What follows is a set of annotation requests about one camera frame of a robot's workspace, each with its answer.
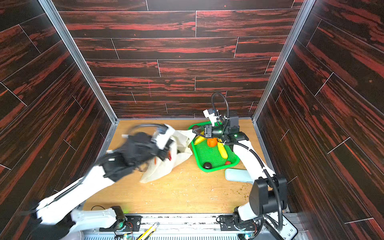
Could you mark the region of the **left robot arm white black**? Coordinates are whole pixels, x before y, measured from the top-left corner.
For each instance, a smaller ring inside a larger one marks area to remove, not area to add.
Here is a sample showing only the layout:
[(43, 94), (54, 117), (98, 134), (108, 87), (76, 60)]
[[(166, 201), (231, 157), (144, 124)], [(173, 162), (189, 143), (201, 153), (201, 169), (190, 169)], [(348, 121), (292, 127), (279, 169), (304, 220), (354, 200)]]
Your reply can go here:
[(33, 211), (38, 227), (32, 240), (63, 240), (91, 229), (122, 229), (126, 216), (121, 207), (84, 211), (78, 206), (97, 192), (132, 174), (158, 157), (167, 160), (174, 141), (171, 136), (136, 133), (118, 149), (101, 156), (88, 173), (62, 191), (40, 201)]

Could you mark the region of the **white plastic bag orange print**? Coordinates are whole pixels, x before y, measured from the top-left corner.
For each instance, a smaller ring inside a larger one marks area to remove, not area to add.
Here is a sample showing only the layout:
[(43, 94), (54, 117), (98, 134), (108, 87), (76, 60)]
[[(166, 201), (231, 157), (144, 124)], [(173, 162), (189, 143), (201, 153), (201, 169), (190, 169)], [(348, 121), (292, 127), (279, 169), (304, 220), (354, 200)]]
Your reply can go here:
[(185, 162), (193, 153), (189, 148), (190, 143), (195, 138), (196, 134), (192, 130), (178, 131), (171, 136), (174, 142), (170, 145), (172, 160), (169, 161), (168, 155), (162, 161), (158, 157), (149, 160), (148, 168), (143, 173), (140, 183), (146, 184), (168, 175), (174, 167)]

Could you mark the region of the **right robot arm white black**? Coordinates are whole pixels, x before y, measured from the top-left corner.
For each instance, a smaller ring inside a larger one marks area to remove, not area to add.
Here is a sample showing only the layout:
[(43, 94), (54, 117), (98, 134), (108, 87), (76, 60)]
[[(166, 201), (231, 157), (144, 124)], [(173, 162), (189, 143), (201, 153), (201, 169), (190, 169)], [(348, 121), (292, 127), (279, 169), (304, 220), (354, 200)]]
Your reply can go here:
[(204, 115), (211, 123), (193, 130), (193, 133), (206, 139), (217, 138), (219, 143), (230, 147), (246, 167), (253, 182), (249, 201), (234, 210), (237, 228), (241, 228), (245, 221), (256, 217), (268, 219), (269, 213), (277, 213), (278, 219), (271, 222), (281, 230), (282, 211), (287, 206), (287, 180), (276, 175), (255, 152), (248, 136), (240, 131), (238, 116), (224, 116), (222, 125), (217, 125), (221, 119), (218, 111), (204, 110)]

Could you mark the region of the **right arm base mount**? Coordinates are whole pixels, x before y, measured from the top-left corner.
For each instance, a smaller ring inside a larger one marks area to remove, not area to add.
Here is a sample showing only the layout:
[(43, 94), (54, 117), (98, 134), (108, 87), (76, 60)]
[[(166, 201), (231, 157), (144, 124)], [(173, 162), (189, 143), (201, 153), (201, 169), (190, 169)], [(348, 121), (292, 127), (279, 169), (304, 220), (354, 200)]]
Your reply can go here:
[(253, 231), (256, 232), (260, 228), (260, 222), (256, 223), (254, 220), (247, 220), (235, 225), (235, 219), (232, 215), (219, 215), (216, 218), (222, 232), (230, 231)]

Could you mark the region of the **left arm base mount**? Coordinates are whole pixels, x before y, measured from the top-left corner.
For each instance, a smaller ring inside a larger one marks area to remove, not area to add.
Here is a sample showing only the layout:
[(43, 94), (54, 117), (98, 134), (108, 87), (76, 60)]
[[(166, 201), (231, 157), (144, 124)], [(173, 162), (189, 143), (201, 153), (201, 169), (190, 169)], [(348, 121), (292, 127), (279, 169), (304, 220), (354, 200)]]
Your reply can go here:
[(127, 215), (120, 206), (113, 206), (111, 209), (116, 214), (116, 221), (109, 228), (99, 228), (100, 232), (138, 232), (142, 223), (142, 216)]

